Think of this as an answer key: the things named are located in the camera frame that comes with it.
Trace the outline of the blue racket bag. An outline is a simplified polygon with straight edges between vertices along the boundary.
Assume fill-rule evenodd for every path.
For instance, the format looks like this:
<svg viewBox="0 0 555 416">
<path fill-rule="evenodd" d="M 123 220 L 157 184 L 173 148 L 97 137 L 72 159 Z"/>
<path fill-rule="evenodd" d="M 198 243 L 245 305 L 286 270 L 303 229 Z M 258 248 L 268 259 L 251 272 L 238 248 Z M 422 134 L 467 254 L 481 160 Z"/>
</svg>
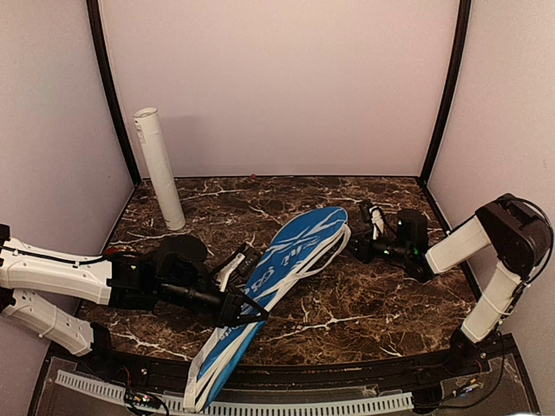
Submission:
<svg viewBox="0 0 555 416">
<path fill-rule="evenodd" d="M 339 206 L 307 211 L 272 239 L 244 287 L 270 312 L 301 279 L 321 272 L 347 246 L 348 213 Z M 189 413 L 205 410 L 217 397 L 265 321 L 217 328 L 194 357 L 182 401 Z"/>
</svg>

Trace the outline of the white shuttlecock tube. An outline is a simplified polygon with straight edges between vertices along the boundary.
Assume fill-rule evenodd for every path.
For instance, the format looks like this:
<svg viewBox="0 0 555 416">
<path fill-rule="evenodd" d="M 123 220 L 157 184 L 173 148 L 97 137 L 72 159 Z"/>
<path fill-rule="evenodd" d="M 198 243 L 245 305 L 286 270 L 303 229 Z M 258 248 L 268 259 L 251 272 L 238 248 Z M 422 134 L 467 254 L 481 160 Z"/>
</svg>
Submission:
<svg viewBox="0 0 555 416">
<path fill-rule="evenodd" d="M 170 231 L 180 230 L 186 220 L 168 158 L 158 109 L 146 107 L 134 113 L 134 126 L 166 227 Z"/>
</svg>

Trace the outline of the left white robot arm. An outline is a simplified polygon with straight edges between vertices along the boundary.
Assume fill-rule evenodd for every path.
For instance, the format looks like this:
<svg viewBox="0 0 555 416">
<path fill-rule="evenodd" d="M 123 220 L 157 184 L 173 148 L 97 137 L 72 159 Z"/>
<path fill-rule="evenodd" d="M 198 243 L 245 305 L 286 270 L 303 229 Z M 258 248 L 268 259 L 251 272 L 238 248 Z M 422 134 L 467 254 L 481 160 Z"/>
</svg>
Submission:
<svg viewBox="0 0 555 416">
<path fill-rule="evenodd" d="M 269 313 L 234 286 L 257 266 L 259 253 L 241 244 L 209 270 L 207 248 L 191 235 L 165 236 L 147 254 L 115 251 L 83 257 L 33 248 L 1 227 L 1 314 L 64 347 L 104 378 L 122 370 L 109 330 L 69 315 L 40 295 L 49 292 L 115 309 L 154 310 L 159 302 L 208 314 L 217 328 L 264 322 Z"/>
</svg>

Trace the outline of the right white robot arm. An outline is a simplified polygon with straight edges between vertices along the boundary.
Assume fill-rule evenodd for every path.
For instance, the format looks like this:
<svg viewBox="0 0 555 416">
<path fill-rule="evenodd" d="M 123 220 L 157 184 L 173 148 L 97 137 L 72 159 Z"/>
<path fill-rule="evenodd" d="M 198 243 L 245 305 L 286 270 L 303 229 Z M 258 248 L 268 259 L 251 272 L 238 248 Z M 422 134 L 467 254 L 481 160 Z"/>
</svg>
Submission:
<svg viewBox="0 0 555 416">
<path fill-rule="evenodd" d="M 484 341 L 515 309 L 525 290 L 549 263 L 554 229 L 547 214 L 530 200 L 506 193 L 482 205 L 439 243 L 428 240 L 428 220 L 414 209 L 387 221 L 382 209 L 369 201 L 360 204 L 369 229 L 355 234 L 349 251 L 362 263 L 381 259 L 426 283 L 474 257 L 490 254 L 494 264 L 480 297 L 455 334 L 458 343 L 442 358 L 442 367 L 460 376 L 476 361 L 472 345 Z"/>
</svg>

